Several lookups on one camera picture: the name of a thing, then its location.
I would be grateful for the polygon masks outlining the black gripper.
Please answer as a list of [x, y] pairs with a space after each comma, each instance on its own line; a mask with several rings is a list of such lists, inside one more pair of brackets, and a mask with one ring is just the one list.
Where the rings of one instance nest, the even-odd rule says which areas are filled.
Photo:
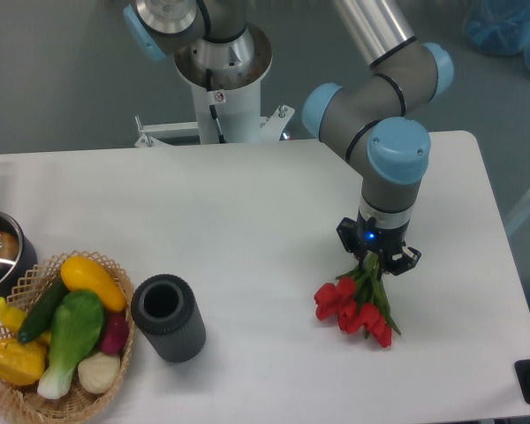
[[421, 258], [419, 250], [405, 244], [409, 223], [408, 210], [398, 213], [375, 210], [359, 213], [356, 220], [344, 217], [337, 226], [337, 235], [345, 251], [359, 265], [372, 254], [382, 273], [399, 276], [415, 268]]

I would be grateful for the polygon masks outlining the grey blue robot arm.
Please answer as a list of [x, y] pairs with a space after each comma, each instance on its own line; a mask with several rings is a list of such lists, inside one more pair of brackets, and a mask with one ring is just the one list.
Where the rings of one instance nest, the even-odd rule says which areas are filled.
[[[431, 146], [427, 130], [406, 114], [447, 89], [454, 67], [439, 45], [417, 40], [396, 2], [334, 6], [372, 77], [353, 91], [320, 85], [307, 97], [302, 121], [363, 179], [357, 218], [337, 227], [344, 249], [358, 261], [375, 255], [381, 272], [400, 275], [420, 259], [405, 233]], [[265, 135], [260, 83], [272, 51], [246, 10], [244, 1], [131, 1], [123, 11], [144, 54], [172, 57], [190, 85], [204, 144]]]

